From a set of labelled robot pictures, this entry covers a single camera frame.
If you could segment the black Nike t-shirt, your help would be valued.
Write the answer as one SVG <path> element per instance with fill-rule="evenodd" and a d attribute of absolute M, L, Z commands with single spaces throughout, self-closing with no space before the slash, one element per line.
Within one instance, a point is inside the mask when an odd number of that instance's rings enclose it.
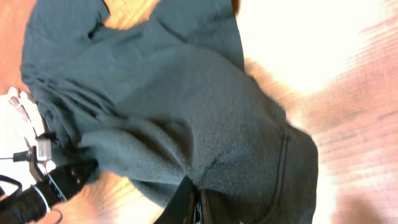
<path fill-rule="evenodd" d="M 53 161 L 94 157 L 164 207 L 184 177 L 242 223 L 311 223 L 318 151 L 246 75 L 230 0 L 159 2 L 128 30 L 103 1 L 37 1 L 22 81 Z"/>

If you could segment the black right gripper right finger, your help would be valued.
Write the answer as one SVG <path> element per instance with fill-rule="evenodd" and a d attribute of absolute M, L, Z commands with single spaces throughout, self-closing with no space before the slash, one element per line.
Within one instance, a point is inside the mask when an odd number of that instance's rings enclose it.
<path fill-rule="evenodd" d="M 240 224 L 233 218 L 225 204 L 219 198 L 217 192 L 213 190 L 202 190 L 200 192 L 201 217 L 202 224 Z"/>

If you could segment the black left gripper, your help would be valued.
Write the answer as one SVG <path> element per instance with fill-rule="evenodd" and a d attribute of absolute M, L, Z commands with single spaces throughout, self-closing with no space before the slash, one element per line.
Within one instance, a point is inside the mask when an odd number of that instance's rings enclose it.
<path fill-rule="evenodd" d="M 45 205 L 66 202 L 79 193 L 98 167 L 96 159 L 85 159 L 56 167 L 32 188 Z"/>

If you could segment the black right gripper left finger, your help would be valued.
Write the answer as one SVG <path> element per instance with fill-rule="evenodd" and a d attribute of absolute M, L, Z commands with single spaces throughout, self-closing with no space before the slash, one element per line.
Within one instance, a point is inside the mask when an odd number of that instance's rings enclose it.
<path fill-rule="evenodd" d="M 195 187 L 188 177 L 184 177 L 154 224 L 194 224 L 195 205 Z"/>

